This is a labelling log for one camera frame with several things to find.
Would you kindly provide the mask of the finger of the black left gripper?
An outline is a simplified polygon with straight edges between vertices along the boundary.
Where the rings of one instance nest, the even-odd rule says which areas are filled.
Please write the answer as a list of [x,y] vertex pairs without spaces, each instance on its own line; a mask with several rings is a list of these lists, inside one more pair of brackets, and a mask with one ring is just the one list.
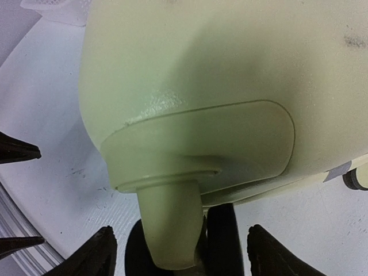
[[9,256],[18,250],[43,244],[43,237],[4,237],[0,241],[1,256]]
[[38,146],[15,139],[1,132],[1,164],[40,159]]

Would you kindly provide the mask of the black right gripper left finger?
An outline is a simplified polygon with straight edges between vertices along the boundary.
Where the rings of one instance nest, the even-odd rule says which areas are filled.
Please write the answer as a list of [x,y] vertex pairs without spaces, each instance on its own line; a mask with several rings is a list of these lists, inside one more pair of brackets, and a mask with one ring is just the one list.
[[114,275],[116,258],[113,228],[102,227],[59,266],[59,275]]

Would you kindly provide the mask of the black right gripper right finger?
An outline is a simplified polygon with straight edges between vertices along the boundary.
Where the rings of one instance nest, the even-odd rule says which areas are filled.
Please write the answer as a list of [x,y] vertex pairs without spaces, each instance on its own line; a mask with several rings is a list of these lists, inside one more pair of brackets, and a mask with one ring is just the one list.
[[312,275],[312,267],[259,224],[249,228],[247,254],[252,275]]

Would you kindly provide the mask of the pale green hard-shell suitcase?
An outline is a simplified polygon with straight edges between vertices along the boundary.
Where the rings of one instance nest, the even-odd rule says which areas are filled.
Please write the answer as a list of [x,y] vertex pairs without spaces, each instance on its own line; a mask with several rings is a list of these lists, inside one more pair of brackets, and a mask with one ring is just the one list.
[[366,1],[93,1],[78,91],[125,275],[242,275],[236,204],[367,189]]

